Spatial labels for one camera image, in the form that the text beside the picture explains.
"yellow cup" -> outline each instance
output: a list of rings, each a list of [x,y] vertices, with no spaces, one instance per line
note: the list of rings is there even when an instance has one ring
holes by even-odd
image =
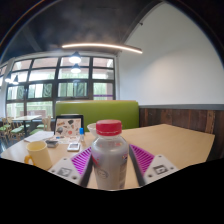
[[[24,158],[26,164],[31,159],[34,166],[37,166],[43,170],[48,170],[52,167],[50,155],[48,153],[47,144],[44,141],[36,141],[27,144],[28,156]]]

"window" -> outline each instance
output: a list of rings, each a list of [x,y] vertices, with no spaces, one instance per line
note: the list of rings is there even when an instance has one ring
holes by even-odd
[[[80,73],[72,73],[71,68],[62,68],[59,70],[58,79],[88,79],[89,69],[81,68]]]
[[[24,103],[9,103],[7,104],[7,117],[24,116]]]
[[[87,82],[59,83],[58,97],[87,97]]]
[[[11,86],[8,88],[7,100],[23,100],[24,86]]]
[[[56,101],[115,99],[113,58],[81,56],[81,72],[72,73],[69,56],[15,61],[11,76],[17,75],[19,84],[8,84],[7,116],[55,117]]]
[[[114,99],[114,60],[111,58],[93,58],[93,99]]]
[[[42,117],[53,117],[53,103],[52,101],[28,102],[27,113],[29,115],[41,115]]]
[[[7,65],[0,68],[0,89],[1,89],[1,86],[2,86],[3,76],[5,74],[6,67],[7,67]]]
[[[58,58],[35,59],[32,68],[56,67]]]
[[[14,65],[13,65],[12,71],[29,69],[31,61],[32,60],[25,60],[25,61],[17,61],[17,62],[15,62]]]
[[[25,72],[13,72],[11,74],[11,80],[14,80],[16,75],[18,76],[18,82],[26,82],[28,71]]]
[[[29,85],[28,98],[51,97],[52,84],[32,84]]]
[[[114,79],[114,70],[93,69],[93,79]]]
[[[79,63],[79,66],[89,66],[89,57],[81,57],[81,62]],[[69,61],[69,57],[62,57],[61,58],[61,64],[60,66],[73,66],[74,64],[72,64]]]
[[[30,73],[29,81],[54,79],[55,69],[33,70]]]
[[[94,100],[113,100],[112,83],[94,83],[93,86]]]
[[[94,58],[93,59],[93,66],[94,67],[106,67],[106,68],[113,68],[113,59],[110,58]]]

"wooden table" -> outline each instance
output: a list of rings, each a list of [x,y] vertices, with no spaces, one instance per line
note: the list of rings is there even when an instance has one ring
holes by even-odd
[[[23,121],[23,126],[24,126],[24,132],[25,136],[27,137],[27,129],[26,129],[26,121],[32,121],[35,118],[40,117],[41,115],[34,115],[34,116],[23,116],[23,117],[17,117],[12,119],[13,121]]]
[[[141,147],[153,155],[163,154],[178,169],[205,162],[215,137],[212,134],[166,124],[123,130],[121,135],[128,144]],[[94,136],[86,132],[85,142],[82,143],[81,150],[88,148],[93,140]],[[23,140],[16,143],[4,151],[1,157],[23,163],[24,157],[28,155],[26,144],[27,142]],[[57,148],[49,148],[49,153],[53,164],[57,163],[62,157],[71,157],[76,154],[75,152],[67,152],[67,145],[62,144]],[[132,160],[128,156],[125,189],[138,187]],[[87,188],[98,189],[94,169]]]

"ceiling light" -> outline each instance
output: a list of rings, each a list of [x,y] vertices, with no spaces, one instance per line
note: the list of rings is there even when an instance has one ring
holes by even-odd
[[[18,75],[16,75],[14,81],[12,82],[14,85],[17,85],[19,84],[19,81],[18,81]]]
[[[69,61],[72,64],[79,63],[81,61],[81,56],[78,51],[76,51],[70,58]]]
[[[77,43],[77,44],[67,44],[62,46],[62,48],[69,48],[69,47],[109,47],[109,48],[116,48],[116,49],[127,50],[127,51],[132,51],[135,53],[142,54],[142,50],[140,48],[131,47],[128,45],[114,45],[114,44],[103,44],[103,43]]]
[[[7,75],[5,82],[11,82],[11,72]]]
[[[72,73],[79,73],[79,72],[81,72],[81,69],[80,69],[79,65],[78,65],[78,64],[75,64],[75,65],[72,67],[71,72],[72,72]]]

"wall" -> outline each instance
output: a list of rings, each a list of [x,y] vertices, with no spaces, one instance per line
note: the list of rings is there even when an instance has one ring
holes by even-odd
[[[193,21],[162,3],[141,22],[126,44],[143,54],[119,56],[121,100],[139,105],[224,103],[221,61]]]

